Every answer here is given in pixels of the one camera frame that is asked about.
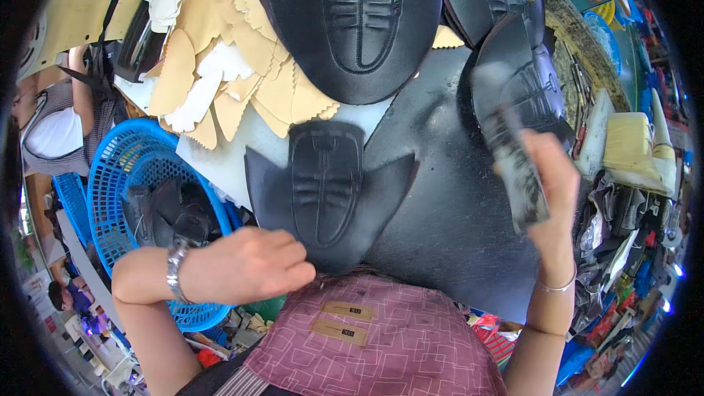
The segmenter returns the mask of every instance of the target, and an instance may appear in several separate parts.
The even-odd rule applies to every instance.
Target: silver wristwatch
[[[184,257],[186,257],[186,253],[190,249],[189,243],[186,238],[174,237],[173,243],[166,254],[166,284],[169,285],[171,292],[177,300],[186,304],[194,304],[183,296],[178,280],[178,270]]]

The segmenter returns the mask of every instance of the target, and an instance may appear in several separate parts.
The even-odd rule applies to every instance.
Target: silver bracelet
[[[569,283],[566,284],[565,286],[558,287],[558,288],[550,287],[550,286],[546,285],[545,283],[543,283],[543,282],[540,280],[540,278],[538,278],[538,282],[537,282],[537,283],[538,283],[538,285],[540,286],[540,288],[541,288],[542,290],[544,290],[545,292],[547,292],[547,293],[556,293],[556,292],[565,292],[567,289],[569,289],[570,286],[572,286],[573,284],[575,284],[575,280],[576,280],[576,261],[575,261],[575,273],[572,275],[572,279],[569,281]]]
[[[171,292],[177,300],[186,304],[194,304],[192,301],[184,297],[178,280],[178,269],[184,257],[186,257],[188,250],[188,240],[179,237],[174,238],[173,243],[169,247],[166,254],[166,284],[169,285]]]

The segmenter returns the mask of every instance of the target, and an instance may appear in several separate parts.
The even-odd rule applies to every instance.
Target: striped strap
[[[213,396],[260,396],[269,386],[247,367],[240,367]]]

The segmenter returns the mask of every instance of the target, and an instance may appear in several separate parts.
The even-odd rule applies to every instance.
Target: blue plastic basket
[[[52,176],[54,188],[58,199],[66,211],[68,221],[76,231],[78,240],[85,247],[86,243],[92,242],[93,237],[90,232],[90,219],[88,217],[88,207],[86,206],[86,189],[83,186],[78,173],[64,173]]]
[[[87,201],[91,206],[91,232],[100,260],[110,276],[115,262],[138,247],[122,214],[122,198],[128,187],[155,188],[163,179],[180,177],[203,186],[220,223],[223,235],[232,233],[223,204],[208,181],[178,155],[178,138],[149,119],[131,119],[110,130],[98,146],[88,179]],[[179,329],[196,332],[215,326],[230,311],[224,304],[168,303]]]

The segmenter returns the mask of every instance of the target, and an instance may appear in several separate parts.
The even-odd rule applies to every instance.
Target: dark hair
[[[51,303],[56,307],[56,310],[62,311],[61,305],[63,304],[63,297],[61,296],[63,292],[63,286],[57,281],[52,281],[48,284],[48,298]]]

